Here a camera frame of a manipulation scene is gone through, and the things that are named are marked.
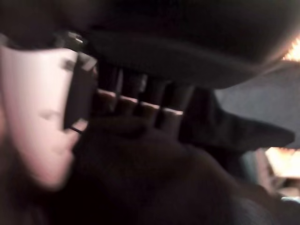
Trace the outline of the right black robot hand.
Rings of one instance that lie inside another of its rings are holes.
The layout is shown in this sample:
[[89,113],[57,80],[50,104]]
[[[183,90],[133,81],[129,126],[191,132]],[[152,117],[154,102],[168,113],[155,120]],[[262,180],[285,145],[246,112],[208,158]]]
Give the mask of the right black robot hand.
[[132,81],[95,86],[70,49],[1,47],[1,90],[14,160],[1,224],[259,225],[272,218],[207,152],[177,140],[194,88]]

